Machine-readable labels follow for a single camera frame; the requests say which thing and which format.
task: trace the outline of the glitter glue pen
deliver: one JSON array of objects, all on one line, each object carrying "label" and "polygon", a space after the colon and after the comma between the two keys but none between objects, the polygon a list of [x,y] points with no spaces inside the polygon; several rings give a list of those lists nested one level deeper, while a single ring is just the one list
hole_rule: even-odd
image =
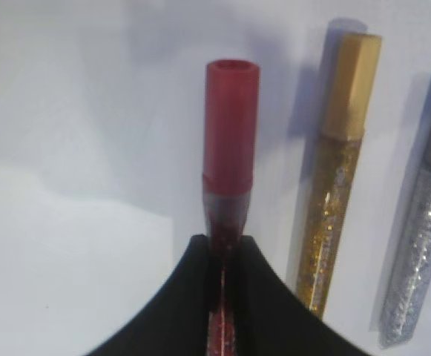
[{"label": "glitter glue pen", "polygon": [[381,315],[383,347],[412,338],[431,281],[431,132]]},{"label": "glitter glue pen", "polygon": [[342,37],[319,137],[296,290],[319,318],[326,306],[380,47],[379,36]]},{"label": "glitter glue pen", "polygon": [[203,205],[211,253],[220,264],[208,356],[236,355],[228,265],[243,232],[253,185],[259,76],[259,67],[247,61],[222,59],[207,66]]}]

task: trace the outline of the gold glitter pen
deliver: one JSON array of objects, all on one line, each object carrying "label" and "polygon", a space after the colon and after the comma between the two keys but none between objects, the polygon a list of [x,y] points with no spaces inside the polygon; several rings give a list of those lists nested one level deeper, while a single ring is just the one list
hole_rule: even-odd
[{"label": "gold glitter pen", "polygon": [[297,296],[322,318],[349,201],[381,37],[342,37],[332,92],[317,146]]}]

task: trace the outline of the gold glitter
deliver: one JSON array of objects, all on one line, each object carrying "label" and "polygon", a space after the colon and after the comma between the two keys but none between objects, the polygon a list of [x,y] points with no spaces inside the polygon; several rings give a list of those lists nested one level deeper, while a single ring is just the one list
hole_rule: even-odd
[{"label": "gold glitter", "polygon": [[318,144],[297,296],[319,318],[326,305],[360,147],[361,141],[341,142],[325,136]]}]

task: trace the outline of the silver glitter pen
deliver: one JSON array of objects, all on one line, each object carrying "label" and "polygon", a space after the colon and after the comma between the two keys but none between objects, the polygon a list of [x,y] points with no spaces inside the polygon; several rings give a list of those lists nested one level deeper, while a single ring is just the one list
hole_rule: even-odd
[{"label": "silver glitter pen", "polygon": [[384,348],[410,340],[431,281],[431,132],[398,245],[380,324]]}]

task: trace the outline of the gold pen cap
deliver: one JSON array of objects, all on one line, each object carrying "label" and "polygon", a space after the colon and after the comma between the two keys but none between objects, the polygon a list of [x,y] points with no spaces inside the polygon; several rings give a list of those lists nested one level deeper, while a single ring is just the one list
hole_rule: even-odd
[{"label": "gold pen cap", "polygon": [[324,135],[342,141],[362,139],[380,47],[380,36],[348,33],[342,37]]}]

